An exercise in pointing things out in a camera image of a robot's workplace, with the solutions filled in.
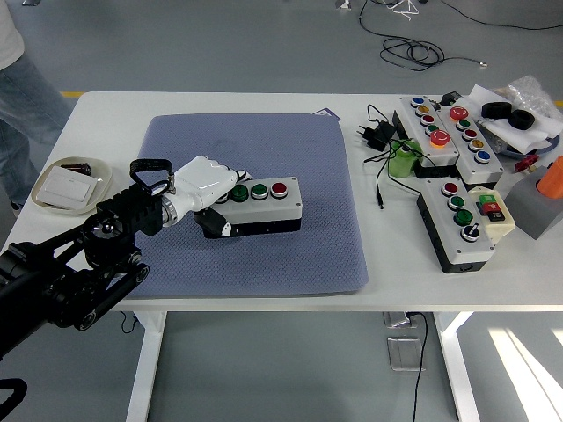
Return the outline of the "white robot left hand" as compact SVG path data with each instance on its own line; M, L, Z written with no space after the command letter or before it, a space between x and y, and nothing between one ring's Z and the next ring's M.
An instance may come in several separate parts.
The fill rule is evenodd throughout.
M211 236L232 237L240 232L223 215L211 208L240 181L251 176L235 171L206 156L197 156L174 173L174 193L162 197L163 226L171 227L188 213Z

